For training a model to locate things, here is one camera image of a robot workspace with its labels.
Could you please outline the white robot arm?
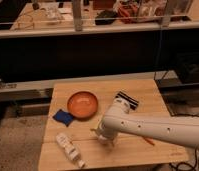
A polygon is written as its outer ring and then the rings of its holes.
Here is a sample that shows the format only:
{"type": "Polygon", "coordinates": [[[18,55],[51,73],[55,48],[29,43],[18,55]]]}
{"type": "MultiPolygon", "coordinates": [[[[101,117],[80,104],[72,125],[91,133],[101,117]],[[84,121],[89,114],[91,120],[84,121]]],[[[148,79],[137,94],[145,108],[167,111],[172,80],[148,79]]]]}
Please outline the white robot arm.
{"type": "Polygon", "coordinates": [[[126,133],[199,149],[199,117],[137,116],[129,111],[127,100],[115,98],[95,130],[98,139],[113,141],[126,133]]]}

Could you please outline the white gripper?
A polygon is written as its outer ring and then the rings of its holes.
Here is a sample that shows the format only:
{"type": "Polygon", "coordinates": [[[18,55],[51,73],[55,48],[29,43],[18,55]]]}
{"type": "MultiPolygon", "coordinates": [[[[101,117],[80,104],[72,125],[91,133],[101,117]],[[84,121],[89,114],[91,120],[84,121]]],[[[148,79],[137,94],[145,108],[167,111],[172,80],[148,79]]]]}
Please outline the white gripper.
{"type": "Polygon", "coordinates": [[[102,122],[97,125],[95,130],[99,142],[103,145],[114,144],[116,132],[107,128],[102,122]]]}

